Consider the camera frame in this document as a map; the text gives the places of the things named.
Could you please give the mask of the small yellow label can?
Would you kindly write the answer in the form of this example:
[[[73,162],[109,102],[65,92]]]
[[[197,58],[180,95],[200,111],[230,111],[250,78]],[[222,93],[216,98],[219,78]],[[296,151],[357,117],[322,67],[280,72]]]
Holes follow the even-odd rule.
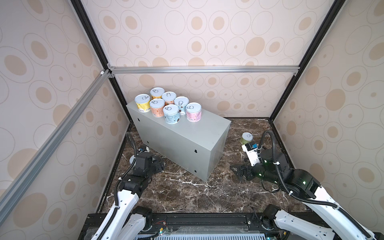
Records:
[[[150,91],[152,99],[161,99],[164,93],[165,90],[160,87],[153,88]]]

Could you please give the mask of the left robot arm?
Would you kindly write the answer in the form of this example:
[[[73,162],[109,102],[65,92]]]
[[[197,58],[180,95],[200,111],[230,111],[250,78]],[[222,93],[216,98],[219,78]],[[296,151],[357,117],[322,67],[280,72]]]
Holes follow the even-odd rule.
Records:
[[[153,225],[152,210],[136,207],[136,204],[153,176],[165,170],[165,163],[149,149],[138,149],[131,133],[126,137],[134,150],[133,162],[119,177],[114,204],[92,236],[93,240],[134,240],[140,232],[150,230]]]

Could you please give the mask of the black right corner post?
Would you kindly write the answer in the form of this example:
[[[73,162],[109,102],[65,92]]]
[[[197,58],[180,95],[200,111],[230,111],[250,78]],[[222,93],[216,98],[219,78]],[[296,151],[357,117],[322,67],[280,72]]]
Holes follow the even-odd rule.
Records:
[[[270,116],[270,123],[271,124],[276,120],[276,118],[277,118],[278,114],[280,113],[280,111],[282,110],[285,102],[287,101],[291,92],[295,88],[295,85],[297,84],[301,75],[304,73],[304,70],[306,69],[306,67],[310,63],[315,52],[317,51],[320,44],[324,40],[326,34],[330,30],[333,22],[337,18],[339,12],[341,11],[341,9],[343,8],[343,6],[345,5],[346,2],[347,1],[345,1],[345,0],[336,0],[331,5],[330,10],[326,14],[324,20],[321,22],[321,25],[320,25],[318,31],[316,32],[314,39],[310,43],[307,51],[304,54],[303,59],[301,60],[301,62],[299,64],[300,68],[299,68],[298,72],[296,74],[294,74],[293,77],[291,78],[291,80],[289,81],[288,86],[286,87],[280,100],[278,101],[277,106],[275,107],[274,111],[272,112],[272,114]]]

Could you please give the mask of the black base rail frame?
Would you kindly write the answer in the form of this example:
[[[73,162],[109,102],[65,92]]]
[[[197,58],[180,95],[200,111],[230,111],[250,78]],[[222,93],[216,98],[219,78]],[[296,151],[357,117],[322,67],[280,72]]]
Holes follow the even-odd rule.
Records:
[[[81,230],[78,240],[90,240],[96,233],[107,214],[90,214]],[[266,237],[277,237],[278,240],[292,239],[288,231],[283,231],[277,227],[267,231],[254,213],[164,213],[152,214],[152,228],[147,232],[140,232],[139,237],[144,235],[152,236],[159,232],[161,227],[167,234],[265,234]],[[298,217],[320,227],[330,228],[314,212],[293,213],[293,217]]]

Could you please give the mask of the pink label can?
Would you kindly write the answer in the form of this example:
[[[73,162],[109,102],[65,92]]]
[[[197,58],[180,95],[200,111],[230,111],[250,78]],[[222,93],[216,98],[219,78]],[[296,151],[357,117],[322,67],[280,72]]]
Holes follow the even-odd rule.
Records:
[[[151,112],[155,118],[162,118],[164,116],[164,107],[165,101],[161,98],[150,101]]]
[[[177,94],[174,92],[165,92],[162,94],[162,99],[165,101],[165,105],[170,105],[175,103]]]

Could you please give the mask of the blue label can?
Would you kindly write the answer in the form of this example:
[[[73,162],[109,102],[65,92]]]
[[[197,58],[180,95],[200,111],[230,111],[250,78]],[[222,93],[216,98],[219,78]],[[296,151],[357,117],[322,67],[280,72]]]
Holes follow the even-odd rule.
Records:
[[[179,108],[179,113],[181,116],[186,114],[186,106],[189,104],[189,99],[187,97],[177,97],[174,100],[174,104]]]
[[[174,104],[166,105],[163,113],[167,124],[173,125],[180,121],[179,107]]]

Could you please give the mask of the green can behind cabinet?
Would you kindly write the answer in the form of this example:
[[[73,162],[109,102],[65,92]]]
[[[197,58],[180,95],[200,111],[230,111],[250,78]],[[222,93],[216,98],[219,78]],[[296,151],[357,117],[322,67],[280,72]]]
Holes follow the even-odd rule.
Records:
[[[129,159],[129,163],[131,164],[131,165],[135,165],[135,162],[136,162],[136,157],[134,156],[134,155],[132,155],[131,157],[130,157],[130,159]]]

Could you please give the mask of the horizontal aluminium back rail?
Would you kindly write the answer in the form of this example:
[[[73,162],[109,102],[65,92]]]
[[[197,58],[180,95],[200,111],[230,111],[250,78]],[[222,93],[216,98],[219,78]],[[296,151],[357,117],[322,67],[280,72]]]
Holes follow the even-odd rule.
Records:
[[[113,67],[113,74],[297,73],[299,66]]]

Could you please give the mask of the tall yellow label can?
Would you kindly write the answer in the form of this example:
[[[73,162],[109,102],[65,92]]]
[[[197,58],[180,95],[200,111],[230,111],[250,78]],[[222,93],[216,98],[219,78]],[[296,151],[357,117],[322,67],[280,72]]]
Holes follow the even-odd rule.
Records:
[[[151,111],[150,100],[151,97],[147,94],[140,94],[135,97],[135,103],[141,113],[148,113]]]

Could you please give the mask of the grey metal cabinet box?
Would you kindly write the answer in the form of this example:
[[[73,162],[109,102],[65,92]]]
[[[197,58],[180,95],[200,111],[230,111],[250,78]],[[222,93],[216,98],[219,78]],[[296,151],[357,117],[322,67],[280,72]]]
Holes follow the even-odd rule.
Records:
[[[135,102],[127,109],[142,142],[203,181],[207,181],[223,155],[231,121],[209,111],[189,122],[182,116],[170,125],[152,113],[141,113]]]

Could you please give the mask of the green label can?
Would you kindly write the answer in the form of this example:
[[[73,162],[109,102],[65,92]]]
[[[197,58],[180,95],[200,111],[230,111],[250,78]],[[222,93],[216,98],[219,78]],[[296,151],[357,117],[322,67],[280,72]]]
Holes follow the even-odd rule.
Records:
[[[250,143],[252,140],[253,140],[253,135],[251,133],[248,133],[248,132],[242,133],[241,140],[240,140],[241,145]]]

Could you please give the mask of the aluminium left side rail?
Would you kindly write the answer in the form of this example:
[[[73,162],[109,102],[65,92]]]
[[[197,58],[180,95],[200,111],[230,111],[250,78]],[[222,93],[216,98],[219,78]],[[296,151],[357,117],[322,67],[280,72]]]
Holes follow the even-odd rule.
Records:
[[[102,75],[99,75],[94,80],[94,82],[88,87],[87,91],[65,116],[63,121],[52,132],[46,142],[36,152],[33,158],[10,185],[4,196],[1,198],[1,224],[3,224],[8,218],[22,196],[63,141],[64,137],[68,134],[85,108],[99,91],[105,80],[109,78],[111,72],[111,70],[106,69],[103,71]]]

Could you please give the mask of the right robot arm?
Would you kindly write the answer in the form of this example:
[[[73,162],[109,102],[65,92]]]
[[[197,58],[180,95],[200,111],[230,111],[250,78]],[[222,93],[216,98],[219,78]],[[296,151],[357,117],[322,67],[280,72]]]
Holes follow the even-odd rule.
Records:
[[[337,203],[321,183],[309,172],[290,168],[283,153],[276,147],[272,131],[265,131],[259,143],[242,145],[247,154],[246,164],[231,165],[230,169],[240,181],[255,178],[262,183],[275,184],[277,192],[282,191],[291,198],[305,204],[326,224],[322,227],[295,217],[276,205],[269,204],[251,221],[258,222],[266,231],[280,229],[307,240],[376,240],[377,235],[361,225]]]

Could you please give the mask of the black left corner post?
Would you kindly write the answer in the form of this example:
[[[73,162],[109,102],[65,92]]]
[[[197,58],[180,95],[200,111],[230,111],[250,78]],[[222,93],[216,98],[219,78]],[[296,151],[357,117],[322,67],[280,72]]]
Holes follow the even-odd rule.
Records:
[[[96,35],[96,32],[92,26],[92,23],[90,21],[90,18],[88,17],[87,13],[86,13],[86,10],[85,10],[85,7],[83,5],[83,3],[80,1],[80,0],[70,0],[72,6],[74,7],[74,10],[75,10],[75,13],[77,15],[77,17],[79,18],[85,32],[86,32],[86,35],[89,39],[89,41],[91,42],[91,45],[96,53],[96,56],[99,60],[99,62],[101,63],[102,67],[104,70],[110,70],[110,67],[108,66],[108,59],[105,55],[105,52],[103,50],[103,47],[101,45],[101,42],[99,41],[99,38],[97,37]],[[118,81],[116,79],[116,77],[113,76],[113,74],[111,74],[112,76],[109,77],[109,80],[110,80],[110,83],[112,84],[112,87],[123,107],[124,110],[126,110],[126,105],[127,105],[127,102],[125,100],[125,97],[123,95],[123,92],[120,88],[120,85],[118,84]]]

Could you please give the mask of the black corner post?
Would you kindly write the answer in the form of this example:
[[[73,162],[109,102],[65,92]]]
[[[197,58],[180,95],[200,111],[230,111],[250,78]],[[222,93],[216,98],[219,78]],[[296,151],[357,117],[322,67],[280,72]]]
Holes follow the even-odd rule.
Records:
[[[80,0],[70,0],[72,6],[74,7],[74,10],[75,10],[75,13],[77,15],[77,17],[79,18],[85,32],[86,32],[86,35],[89,39],[89,41],[91,42],[91,45],[96,53],[96,56],[99,60],[99,62],[101,63],[102,67],[104,70],[110,70],[110,67],[108,66],[108,59],[105,55],[105,52],[103,50],[103,47],[101,45],[101,42],[99,41],[99,38],[97,37],[96,35],[96,32],[92,26],[92,23],[90,21],[90,18],[88,17],[87,13],[86,13],[86,10],[85,10],[85,7],[83,5],[83,3],[80,1]],[[120,88],[120,85],[118,84],[118,81],[116,79],[116,77],[113,76],[113,74],[111,74],[112,76],[109,77],[109,80],[110,80],[110,83],[112,84],[112,87],[123,107],[124,110],[126,110],[126,105],[127,105],[127,102],[125,100],[125,97],[123,95],[123,92]]]
[[[282,110],[285,102],[287,101],[291,92],[295,88],[295,85],[297,84],[301,75],[304,73],[304,70],[306,69],[306,67],[310,63],[315,52],[317,51],[320,44],[324,40],[326,34],[330,30],[333,22],[337,18],[339,12],[341,11],[341,9],[343,8],[343,6],[345,5],[346,2],[347,1],[345,1],[345,0],[336,0],[331,5],[330,10],[326,14],[324,20],[321,22],[321,25],[320,25],[318,31],[316,32],[314,39],[310,43],[307,51],[304,54],[303,59],[301,60],[301,62],[299,64],[300,68],[299,68],[298,72],[296,74],[294,74],[293,77],[291,78],[291,80],[289,81],[288,86],[286,87],[280,100],[278,101],[277,106],[275,107],[274,111],[272,112],[272,114],[270,116],[270,123],[271,124],[276,120],[276,118],[277,118],[278,114],[280,113],[280,111]]]

